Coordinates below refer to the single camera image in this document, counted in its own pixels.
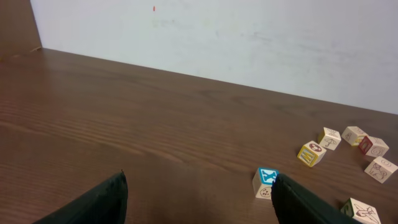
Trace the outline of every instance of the brown wooden panel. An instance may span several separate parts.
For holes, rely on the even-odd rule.
[[[0,0],[0,58],[41,47],[28,0]]]
[[[30,223],[123,169],[126,223],[277,223],[255,199],[259,166],[338,208],[349,197],[397,223],[398,174],[344,140],[308,168],[300,147],[326,126],[360,126],[398,164],[398,116],[53,50],[0,66],[0,223]]]

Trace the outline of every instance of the cube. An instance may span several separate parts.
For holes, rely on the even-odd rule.
[[[310,141],[301,148],[297,158],[303,161],[305,165],[313,167],[321,161],[325,153],[326,149],[318,145],[315,141]]]
[[[393,172],[398,169],[396,165],[387,159],[379,156],[375,158],[365,169],[365,173],[375,178],[380,183],[384,183]]]
[[[271,199],[272,184],[279,172],[275,169],[259,167],[253,177],[253,190],[256,198]]]
[[[352,127],[347,127],[341,136],[350,145],[357,146],[361,143],[362,139],[365,136],[368,136],[368,134],[366,134],[364,131],[362,131],[361,128],[352,126]]]
[[[363,154],[373,157],[384,156],[389,149],[382,139],[371,136],[365,136],[358,147]]]
[[[345,215],[365,224],[381,224],[374,207],[353,198],[348,199],[340,210]]]
[[[335,150],[340,142],[340,133],[329,128],[323,128],[323,131],[318,136],[319,145],[326,149]]]

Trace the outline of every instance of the white wall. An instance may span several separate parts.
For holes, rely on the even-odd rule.
[[[45,48],[398,114],[396,0],[32,6]]]

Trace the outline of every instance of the blue block face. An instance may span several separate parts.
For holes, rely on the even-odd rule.
[[[279,174],[279,172],[274,169],[260,167],[259,174],[263,184],[272,185],[275,182],[276,176]]]

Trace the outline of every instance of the block top face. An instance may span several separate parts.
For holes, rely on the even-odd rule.
[[[388,145],[383,141],[383,139],[371,136],[368,136],[368,139],[373,143],[374,146],[382,146],[389,149]]]
[[[323,130],[326,136],[341,140],[340,133],[338,131],[332,130],[330,128],[323,128]]]
[[[383,168],[385,168],[386,170],[388,170],[389,172],[392,172],[392,173],[398,169],[398,167],[395,164],[393,164],[392,162],[388,161],[387,159],[385,159],[381,156],[375,158],[373,160],[373,162],[383,166]]]
[[[380,224],[379,215],[374,207],[353,198],[350,198],[350,200],[356,217],[366,221],[366,223]]]
[[[275,182],[276,176],[279,174],[279,172],[275,169],[259,167],[259,174],[261,183],[272,185]]]
[[[326,149],[324,147],[320,146],[315,141],[310,141],[310,142],[306,143],[304,146],[311,149],[311,151],[313,151],[314,153],[316,153],[318,155],[321,155],[324,152],[326,152]]]
[[[361,136],[367,136],[368,135],[364,131],[362,131],[362,129],[359,128],[359,127],[350,126],[350,127],[347,127],[347,128],[349,128],[350,130],[352,130],[352,132],[354,132],[354,133],[356,133],[358,135],[361,135]]]

